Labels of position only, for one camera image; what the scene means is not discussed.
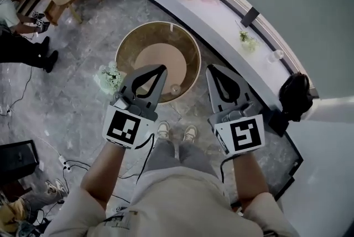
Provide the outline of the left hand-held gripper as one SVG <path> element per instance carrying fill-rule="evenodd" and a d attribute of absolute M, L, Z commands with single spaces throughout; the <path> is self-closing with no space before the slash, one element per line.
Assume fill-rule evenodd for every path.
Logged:
<path fill-rule="evenodd" d="M 108 142 L 125 149 L 138 150 L 152 137 L 152 127 L 158 115 L 159 103 L 168 72 L 165 65 L 147 65 L 128 74 L 113 102 L 107 107 L 102 136 Z M 137 89 L 153 80 L 145 94 Z"/>

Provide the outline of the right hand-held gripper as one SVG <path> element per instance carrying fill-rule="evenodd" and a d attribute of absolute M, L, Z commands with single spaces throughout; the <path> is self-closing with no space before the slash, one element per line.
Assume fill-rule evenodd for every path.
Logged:
<path fill-rule="evenodd" d="M 229 68 L 216 64 L 208 65 L 206 78 L 215 113 L 208 123 L 224 153 L 239 155 L 264 146 L 262 108 L 250 101 L 248 83 Z"/>

